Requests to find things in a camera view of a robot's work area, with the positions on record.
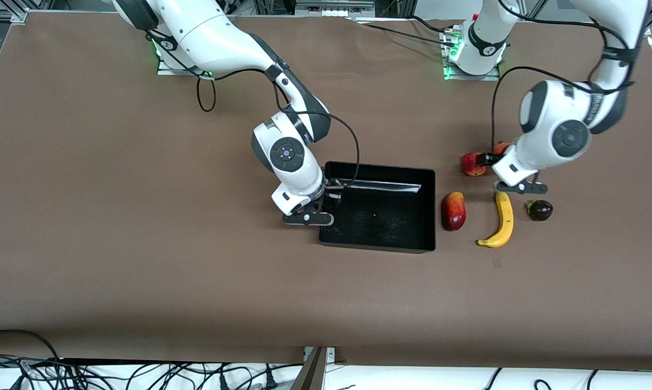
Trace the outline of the yellow banana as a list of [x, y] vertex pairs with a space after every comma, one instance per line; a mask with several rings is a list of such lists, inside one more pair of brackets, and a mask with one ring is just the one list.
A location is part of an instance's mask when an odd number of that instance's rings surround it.
[[491, 237], [476, 241], [477, 245], [492, 249], [506, 245], [514, 229], [514, 211], [509, 195], [506, 192], [496, 192], [494, 199], [499, 216], [499, 227]]

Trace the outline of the dark metal post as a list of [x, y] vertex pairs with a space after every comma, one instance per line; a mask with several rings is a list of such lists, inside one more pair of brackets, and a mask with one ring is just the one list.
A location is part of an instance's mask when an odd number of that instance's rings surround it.
[[312, 347], [289, 390], [324, 390], [324, 375], [331, 354], [328, 347]]

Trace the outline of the dark purple mangosteen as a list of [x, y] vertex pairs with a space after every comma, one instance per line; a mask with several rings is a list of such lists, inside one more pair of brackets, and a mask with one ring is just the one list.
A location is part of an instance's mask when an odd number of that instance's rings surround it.
[[536, 222], [543, 222], [548, 220], [553, 214], [553, 205], [546, 200], [536, 199], [530, 200], [525, 204], [527, 215], [531, 220]]

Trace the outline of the aluminium frame corner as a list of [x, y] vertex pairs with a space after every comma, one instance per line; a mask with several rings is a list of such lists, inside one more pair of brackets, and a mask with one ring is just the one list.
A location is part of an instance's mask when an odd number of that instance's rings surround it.
[[0, 0], [0, 23], [23, 23], [30, 5], [29, 0]]

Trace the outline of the black plastic box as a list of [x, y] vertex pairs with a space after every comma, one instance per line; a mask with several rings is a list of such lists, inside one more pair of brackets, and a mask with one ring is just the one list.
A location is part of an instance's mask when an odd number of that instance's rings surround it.
[[436, 174], [427, 168], [328, 162], [324, 175], [345, 188], [341, 205], [323, 209], [332, 225], [319, 228], [323, 246], [424, 254], [437, 247]]

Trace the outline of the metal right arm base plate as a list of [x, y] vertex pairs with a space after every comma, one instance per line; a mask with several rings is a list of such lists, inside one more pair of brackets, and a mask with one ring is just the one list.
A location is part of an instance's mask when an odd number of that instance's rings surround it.
[[182, 52], [176, 45], [176, 41], [169, 37], [155, 37], [154, 46], [159, 58], [158, 74], [159, 75], [187, 75], [189, 70], [201, 76], [203, 79], [209, 79], [214, 74], [210, 71], [200, 69], [189, 56]]

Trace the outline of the red yellow mango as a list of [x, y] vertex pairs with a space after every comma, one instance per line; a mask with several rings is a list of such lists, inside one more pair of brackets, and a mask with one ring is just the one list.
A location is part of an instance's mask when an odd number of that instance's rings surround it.
[[467, 219], [464, 195], [461, 192], [450, 192], [441, 202], [442, 226], [447, 231], [461, 229]]

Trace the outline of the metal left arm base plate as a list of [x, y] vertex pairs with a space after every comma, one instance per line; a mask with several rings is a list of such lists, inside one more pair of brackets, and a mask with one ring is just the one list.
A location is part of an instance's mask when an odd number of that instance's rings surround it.
[[454, 25], [452, 28], [444, 29], [439, 33], [441, 44], [441, 59], [444, 79], [457, 81], [498, 81], [501, 76], [499, 71], [499, 55], [495, 65], [485, 74], [472, 74], [460, 67], [463, 51], [469, 46], [462, 38], [461, 25]]

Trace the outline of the small red apple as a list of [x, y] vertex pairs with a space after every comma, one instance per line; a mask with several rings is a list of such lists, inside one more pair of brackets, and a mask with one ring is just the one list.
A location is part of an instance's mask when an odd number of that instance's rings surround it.
[[480, 152], [469, 152], [462, 156], [460, 160], [461, 171], [466, 176], [482, 176], [487, 172], [486, 166], [480, 166], [477, 158], [481, 157]]

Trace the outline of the grey connector strip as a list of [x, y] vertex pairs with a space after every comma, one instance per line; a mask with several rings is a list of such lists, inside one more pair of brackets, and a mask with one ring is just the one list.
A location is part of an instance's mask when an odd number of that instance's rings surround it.
[[294, 0], [295, 16], [375, 17], [375, 0]]

